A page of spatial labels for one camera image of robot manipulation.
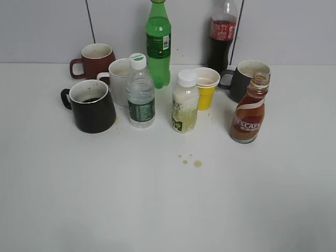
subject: sprite bottle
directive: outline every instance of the sprite bottle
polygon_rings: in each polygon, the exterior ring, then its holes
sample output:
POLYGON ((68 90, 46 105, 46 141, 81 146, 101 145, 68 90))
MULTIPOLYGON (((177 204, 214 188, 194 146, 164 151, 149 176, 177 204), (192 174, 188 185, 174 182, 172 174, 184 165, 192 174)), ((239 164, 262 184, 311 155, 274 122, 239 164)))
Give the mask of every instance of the sprite bottle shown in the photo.
POLYGON ((151 0, 152 8, 146 23, 148 68, 156 88, 170 82, 172 26, 164 7, 165 0, 151 0))

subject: bottle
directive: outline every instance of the bottle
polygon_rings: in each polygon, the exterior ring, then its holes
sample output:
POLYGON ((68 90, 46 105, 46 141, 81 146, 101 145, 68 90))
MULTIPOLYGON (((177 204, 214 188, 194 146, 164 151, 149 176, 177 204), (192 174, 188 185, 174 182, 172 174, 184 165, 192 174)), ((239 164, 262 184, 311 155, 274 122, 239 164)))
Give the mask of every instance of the bottle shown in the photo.
POLYGON ((190 132, 197 119, 198 100, 200 98, 197 73, 194 70, 181 70, 177 75, 177 84, 173 90, 173 128, 178 133, 190 132))
POLYGON ((268 85, 268 74, 257 72, 253 75, 232 121, 231 137, 238 143, 250 143, 257 137, 264 119, 268 85))
POLYGON ((164 8, 165 0, 151 0, 152 8, 146 23, 148 68, 156 88, 170 82, 172 26, 164 8))
POLYGON ((210 53, 207 66, 221 73, 227 68, 228 54, 235 36, 238 11, 234 0, 219 0, 211 22, 210 53))
POLYGON ((144 129, 155 120, 155 90, 153 79, 146 69, 146 56, 132 54, 130 56, 130 74, 126 90, 130 109, 131 124, 144 129))

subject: white mug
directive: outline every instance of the white mug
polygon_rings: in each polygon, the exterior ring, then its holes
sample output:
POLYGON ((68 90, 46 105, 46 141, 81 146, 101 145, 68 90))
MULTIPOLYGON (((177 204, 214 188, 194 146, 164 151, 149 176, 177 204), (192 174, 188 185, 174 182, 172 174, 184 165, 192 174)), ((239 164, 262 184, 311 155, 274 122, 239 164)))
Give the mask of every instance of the white mug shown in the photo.
POLYGON ((128 107, 126 83, 129 72, 129 59, 117 59, 110 64, 109 72, 101 72, 97 75, 97 80, 103 77, 110 78, 112 100, 124 107, 128 107))

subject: black mug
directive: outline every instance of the black mug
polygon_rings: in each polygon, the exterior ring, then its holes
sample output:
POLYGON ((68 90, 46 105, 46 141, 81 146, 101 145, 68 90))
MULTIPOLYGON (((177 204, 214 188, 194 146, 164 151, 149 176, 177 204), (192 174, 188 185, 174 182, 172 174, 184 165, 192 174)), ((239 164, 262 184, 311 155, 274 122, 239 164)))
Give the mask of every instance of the black mug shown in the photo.
POLYGON ((256 72, 263 72, 267 75, 270 75, 271 71, 269 66, 265 63, 258 60, 245 60, 238 64, 235 71, 233 70, 224 70, 220 79, 225 75, 233 75, 230 85, 218 84, 219 88, 230 90, 229 97, 235 101, 240 102, 243 96, 247 92, 247 86, 249 85, 253 75, 256 72))
POLYGON ((76 126, 83 132, 103 132, 116 120, 112 97, 103 81, 84 80, 71 89, 63 89, 61 99, 64 106, 72 110, 76 126))

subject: nescafe bottle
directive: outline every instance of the nescafe bottle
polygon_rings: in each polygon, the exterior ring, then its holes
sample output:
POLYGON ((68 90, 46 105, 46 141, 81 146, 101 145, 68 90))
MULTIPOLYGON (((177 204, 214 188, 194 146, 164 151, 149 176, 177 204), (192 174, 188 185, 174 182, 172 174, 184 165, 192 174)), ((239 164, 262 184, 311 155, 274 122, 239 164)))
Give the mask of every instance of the nescafe bottle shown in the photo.
POLYGON ((235 37, 238 11, 234 0, 219 0, 211 22, 210 55, 207 66, 221 73, 227 68, 228 54, 235 37))
POLYGON ((247 92, 238 104, 231 126, 231 137, 238 143, 250 143, 260 130, 265 115, 265 96, 269 75, 257 72, 253 75, 247 92))

